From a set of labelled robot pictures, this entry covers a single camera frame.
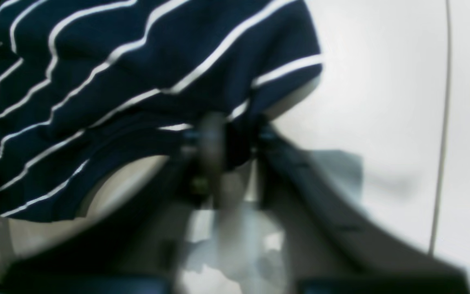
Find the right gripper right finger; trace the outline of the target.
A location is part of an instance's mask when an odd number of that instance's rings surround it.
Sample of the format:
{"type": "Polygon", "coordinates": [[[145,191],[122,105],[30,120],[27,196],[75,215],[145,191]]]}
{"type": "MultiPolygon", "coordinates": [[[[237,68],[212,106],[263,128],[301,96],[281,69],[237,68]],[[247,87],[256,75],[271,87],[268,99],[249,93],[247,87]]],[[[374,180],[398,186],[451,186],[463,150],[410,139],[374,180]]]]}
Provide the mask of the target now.
{"type": "Polygon", "coordinates": [[[285,230],[292,294],[470,294],[463,270],[369,220],[269,122],[255,145],[259,207],[285,230]]]}

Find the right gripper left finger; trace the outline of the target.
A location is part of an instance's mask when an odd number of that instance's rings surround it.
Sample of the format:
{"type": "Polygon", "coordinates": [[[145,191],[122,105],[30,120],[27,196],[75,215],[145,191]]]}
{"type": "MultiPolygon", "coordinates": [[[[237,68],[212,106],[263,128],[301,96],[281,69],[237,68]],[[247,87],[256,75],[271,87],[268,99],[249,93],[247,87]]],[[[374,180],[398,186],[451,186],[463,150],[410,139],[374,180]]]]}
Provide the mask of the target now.
{"type": "Polygon", "coordinates": [[[194,209],[224,205],[225,124],[201,122],[119,208],[11,266],[4,294],[171,294],[194,209]]]}

